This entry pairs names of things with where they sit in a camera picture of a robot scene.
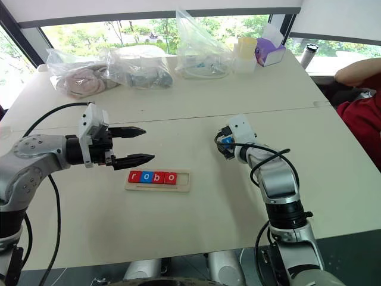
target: window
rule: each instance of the window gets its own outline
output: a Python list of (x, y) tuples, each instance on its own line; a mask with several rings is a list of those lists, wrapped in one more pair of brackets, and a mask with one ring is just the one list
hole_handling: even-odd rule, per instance
[[(233, 48), (239, 36), (260, 37), (268, 15), (197, 17), (216, 39)], [(103, 48), (156, 45), (176, 54), (179, 44), (176, 19), (106, 21), (42, 27), (53, 47), (76, 55), (98, 55)]]
[(36, 69), (0, 26), (0, 105), (11, 107)]
[(310, 75), (333, 76), (339, 69), (356, 61), (381, 57), (381, 46), (362, 43), (289, 38), (286, 42), (286, 47), (300, 60), (303, 50), (308, 43), (314, 43), (319, 46), (318, 52), (306, 69)]

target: red letter block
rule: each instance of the red letter block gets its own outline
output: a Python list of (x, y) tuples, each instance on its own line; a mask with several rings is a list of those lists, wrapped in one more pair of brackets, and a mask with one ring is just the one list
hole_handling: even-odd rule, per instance
[(164, 172), (154, 172), (154, 178), (152, 180), (153, 184), (164, 184)]
[(129, 183), (139, 183), (141, 174), (141, 171), (130, 171)]
[(164, 183), (167, 185), (175, 185), (177, 181), (177, 173), (165, 173)]

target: tissue box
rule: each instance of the tissue box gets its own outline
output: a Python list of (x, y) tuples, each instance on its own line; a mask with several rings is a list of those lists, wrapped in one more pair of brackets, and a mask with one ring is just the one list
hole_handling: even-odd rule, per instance
[(258, 64), (261, 66), (269, 66), (271, 64), (279, 63), (283, 55), (285, 54), (286, 48), (280, 45), (276, 48), (273, 43), (264, 38), (257, 39), (257, 48), (255, 49), (255, 57), (257, 58)]

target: clear plastic bag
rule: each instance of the clear plastic bag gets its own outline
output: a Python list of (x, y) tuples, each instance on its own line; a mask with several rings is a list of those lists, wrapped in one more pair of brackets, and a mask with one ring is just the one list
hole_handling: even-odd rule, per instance
[(48, 49), (46, 61), (54, 88), (75, 98), (98, 94), (118, 84), (105, 77), (106, 62)]
[(215, 79), (227, 76), (232, 51), (214, 39), (186, 11), (176, 10), (180, 44), (176, 71), (185, 78)]
[(139, 89), (169, 88), (173, 79), (166, 53), (153, 45), (110, 49), (107, 57), (107, 78)]

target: white table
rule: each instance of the white table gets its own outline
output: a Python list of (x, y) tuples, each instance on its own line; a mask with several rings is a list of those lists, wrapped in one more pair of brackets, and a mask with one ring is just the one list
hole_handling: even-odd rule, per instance
[[(288, 157), (299, 172), (305, 210), (314, 213), (310, 221), (317, 238), (381, 228), (380, 173), (334, 109), (246, 116), (261, 142), (291, 149)], [(119, 156), (155, 154), (146, 168), (189, 169), (189, 193), (126, 191), (128, 171), (105, 166), (73, 166), (54, 173), (62, 206), (61, 245), (54, 267), (252, 246), (267, 215), (259, 189), (249, 180), (248, 166), (226, 161), (214, 145), (217, 130), (229, 117), (140, 122), (135, 125), (147, 134), (115, 139)], [(43, 132), (66, 135), (77, 128)], [(0, 155), (20, 136), (22, 132), (14, 132), (0, 140)], [(26, 269), (43, 269), (54, 249), (57, 222), (48, 180), (39, 187), (28, 214), (34, 240)], [(26, 238), (25, 232), (21, 245), (26, 245)]]
[[(257, 65), (253, 76), (230, 74), (219, 80), (182, 79), (174, 72), (176, 60), (176, 57), (168, 58), (174, 75), (174, 85), (169, 89), (150, 91), (118, 86), (79, 101), (95, 101), (110, 112), (111, 123), (134, 123), (312, 108), (314, 103), (326, 100), (290, 51), (279, 64), (266, 68)], [(54, 90), (46, 66), (39, 70), (0, 122), (0, 127), (26, 130), (54, 107), (77, 101)], [(77, 126), (82, 111), (82, 107), (77, 107), (69, 113), (57, 113), (38, 129)]]
[[(176, 59), (168, 60), (173, 68)], [(381, 199), (379, 171), (289, 51), (280, 64), (258, 66), (253, 77), (175, 78), (165, 91), (120, 86), (85, 100), (107, 110), (113, 126), (147, 130), (137, 138), (115, 139), (119, 157), (155, 154), (143, 167), (188, 169), (190, 192), (126, 191), (128, 170), (105, 166), (55, 173), (63, 221), (56, 268), (252, 246), (267, 219), (264, 203), (248, 167), (225, 161), (213, 142), (236, 113), (247, 114), (261, 142), (291, 148), (288, 157), (299, 171), (305, 210), (315, 214), (310, 221), (317, 238), (381, 228), (374, 219)], [(0, 155), (40, 115), (68, 102), (74, 100), (53, 89), (47, 72), (37, 72), (0, 123)], [(36, 132), (77, 134), (82, 112), (83, 107), (60, 111)], [(26, 269), (44, 269), (57, 219), (48, 180), (28, 214), (35, 238)]]

